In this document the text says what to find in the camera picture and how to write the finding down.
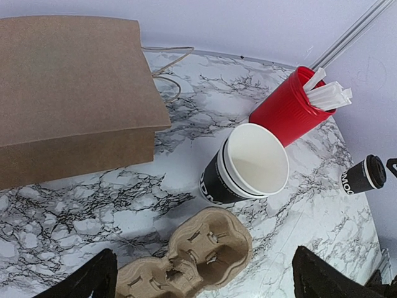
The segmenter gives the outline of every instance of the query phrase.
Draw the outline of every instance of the wall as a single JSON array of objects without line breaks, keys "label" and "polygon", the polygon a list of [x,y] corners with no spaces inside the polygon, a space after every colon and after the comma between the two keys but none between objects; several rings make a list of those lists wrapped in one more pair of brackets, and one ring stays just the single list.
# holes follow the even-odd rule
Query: wall
[{"label": "wall", "polygon": [[[336,113],[336,121],[355,161],[376,154],[384,162],[397,158],[397,4],[326,68],[327,79],[351,86],[353,104]],[[397,273],[397,179],[367,193],[381,245],[390,249]]]},{"label": "wall", "polygon": [[310,65],[375,0],[1,0],[0,17],[82,14],[138,19],[144,45],[194,45]]}]

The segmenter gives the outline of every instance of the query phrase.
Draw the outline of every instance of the red cup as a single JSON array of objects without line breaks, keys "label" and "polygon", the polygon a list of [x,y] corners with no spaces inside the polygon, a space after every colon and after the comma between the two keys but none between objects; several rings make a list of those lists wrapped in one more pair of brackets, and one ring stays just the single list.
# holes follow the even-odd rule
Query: red cup
[{"label": "red cup", "polygon": [[[313,75],[313,70],[299,66],[251,113],[249,122],[270,130],[286,147],[335,114],[336,109],[323,111],[310,104],[303,85]],[[324,85],[320,81],[315,88]]]}]

